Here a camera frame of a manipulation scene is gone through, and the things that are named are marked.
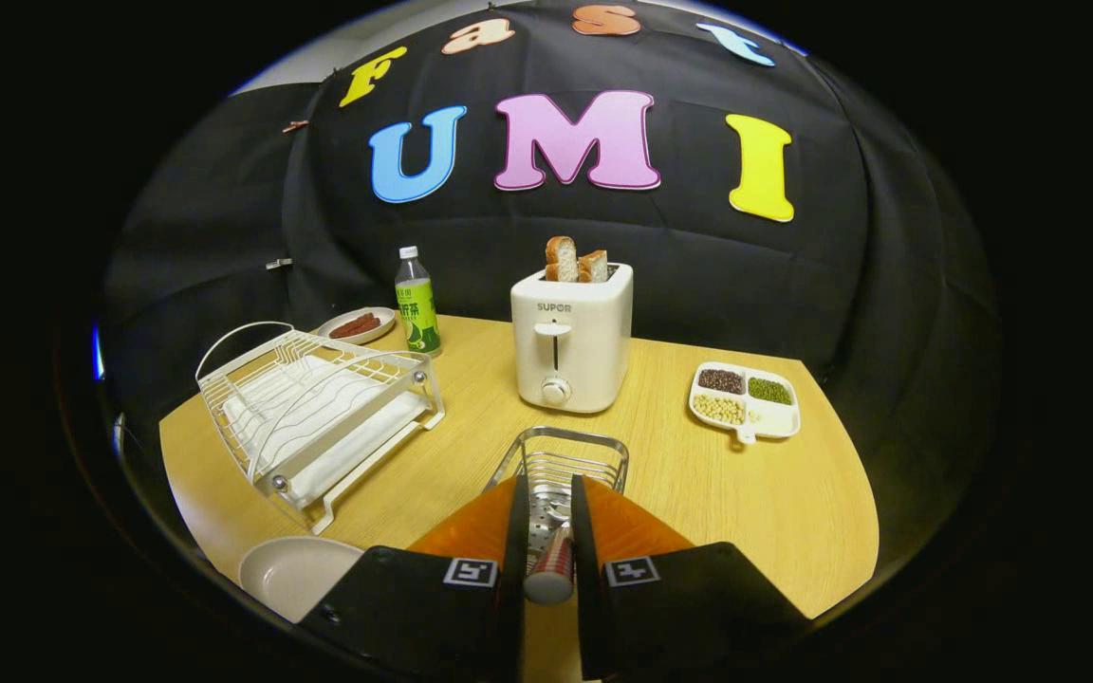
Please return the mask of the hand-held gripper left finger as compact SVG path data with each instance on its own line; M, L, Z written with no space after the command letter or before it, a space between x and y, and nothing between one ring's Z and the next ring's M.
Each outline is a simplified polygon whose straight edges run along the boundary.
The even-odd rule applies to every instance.
M502 561L371 547L301 619L381 682L521 682L528 476L513 475L493 516Z

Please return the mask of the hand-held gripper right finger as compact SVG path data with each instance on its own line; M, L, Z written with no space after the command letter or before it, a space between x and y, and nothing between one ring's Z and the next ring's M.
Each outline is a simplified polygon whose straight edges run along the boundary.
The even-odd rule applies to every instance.
M730 542L600 558L603 488L572 479L583 678L732 680L802 638L806 615Z

